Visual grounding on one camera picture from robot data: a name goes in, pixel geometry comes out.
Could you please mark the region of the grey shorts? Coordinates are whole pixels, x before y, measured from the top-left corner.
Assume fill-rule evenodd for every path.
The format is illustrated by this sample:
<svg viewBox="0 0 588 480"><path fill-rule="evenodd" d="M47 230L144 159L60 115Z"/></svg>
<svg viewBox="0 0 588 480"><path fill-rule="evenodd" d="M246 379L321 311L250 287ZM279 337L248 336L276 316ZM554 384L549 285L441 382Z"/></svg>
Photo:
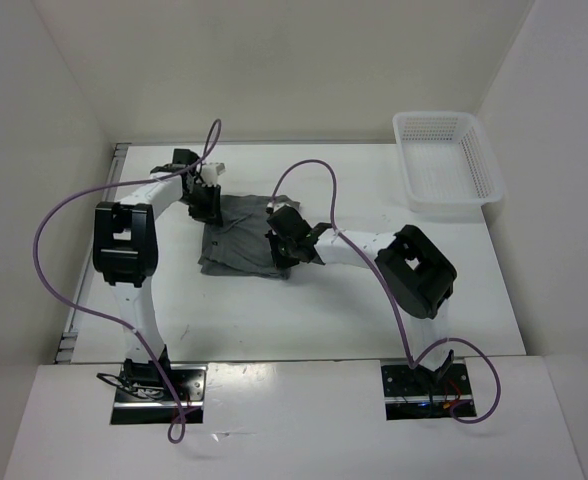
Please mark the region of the grey shorts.
<svg viewBox="0 0 588 480"><path fill-rule="evenodd" d="M275 267L266 234L269 196L223 195L221 226L203 229L200 273L208 276L255 276L287 280L289 269Z"/></svg>

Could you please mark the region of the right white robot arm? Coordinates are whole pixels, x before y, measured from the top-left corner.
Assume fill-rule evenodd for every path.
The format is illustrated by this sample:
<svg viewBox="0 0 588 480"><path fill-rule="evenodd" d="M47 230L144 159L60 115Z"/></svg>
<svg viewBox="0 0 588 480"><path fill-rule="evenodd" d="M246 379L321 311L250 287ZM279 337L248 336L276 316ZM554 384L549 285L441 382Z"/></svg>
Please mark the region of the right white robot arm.
<svg viewBox="0 0 588 480"><path fill-rule="evenodd" d="M396 233L336 230L328 223L312 227L284 203L270 204L267 213L266 237L280 270L301 263L374 266L384 280L384 292L406 321L407 346L418 353L414 385L434 393L447 382L453 351L444 340L449 336L449 299L457 272L418 227L406 225Z"/></svg>

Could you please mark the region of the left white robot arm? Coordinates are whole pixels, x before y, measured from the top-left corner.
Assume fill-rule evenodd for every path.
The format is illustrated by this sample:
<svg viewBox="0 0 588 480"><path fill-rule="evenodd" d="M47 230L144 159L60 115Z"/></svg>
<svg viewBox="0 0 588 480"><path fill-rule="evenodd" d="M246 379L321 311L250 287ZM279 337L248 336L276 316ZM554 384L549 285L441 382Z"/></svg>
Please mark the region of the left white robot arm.
<svg viewBox="0 0 588 480"><path fill-rule="evenodd" d="M188 149L176 149L172 161L157 166L145 183L118 201L95 208L92 261L110 286L119 318L135 338L127 343L122 373L115 386L132 396L159 400L174 385L167 347L152 297L152 276L159 264L156 220L180 202L189 216L220 226L222 163L203 161Z"/></svg>

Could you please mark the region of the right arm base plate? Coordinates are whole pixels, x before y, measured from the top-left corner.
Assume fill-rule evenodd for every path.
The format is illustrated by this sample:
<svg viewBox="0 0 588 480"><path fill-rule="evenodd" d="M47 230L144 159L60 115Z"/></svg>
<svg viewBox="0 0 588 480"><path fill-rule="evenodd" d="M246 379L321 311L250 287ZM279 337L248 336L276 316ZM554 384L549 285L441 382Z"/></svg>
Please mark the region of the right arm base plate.
<svg viewBox="0 0 588 480"><path fill-rule="evenodd" d="M388 421L449 418L451 408L459 418L477 417L463 362L450 365L439 379L422 366L383 364L381 377Z"/></svg>

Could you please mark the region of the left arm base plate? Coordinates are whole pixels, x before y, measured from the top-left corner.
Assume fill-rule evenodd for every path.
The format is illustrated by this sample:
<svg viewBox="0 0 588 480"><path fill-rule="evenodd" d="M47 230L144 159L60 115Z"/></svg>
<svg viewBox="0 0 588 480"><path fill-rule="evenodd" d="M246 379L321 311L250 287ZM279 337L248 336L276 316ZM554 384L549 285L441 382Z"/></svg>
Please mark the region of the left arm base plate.
<svg viewBox="0 0 588 480"><path fill-rule="evenodd" d="M111 425L178 424L179 411L171 393L163 384L143 387L125 386L124 374L103 374L115 387ZM198 364L175 364L170 380L185 409L187 424L201 424L204 415L207 367Z"/></svg>

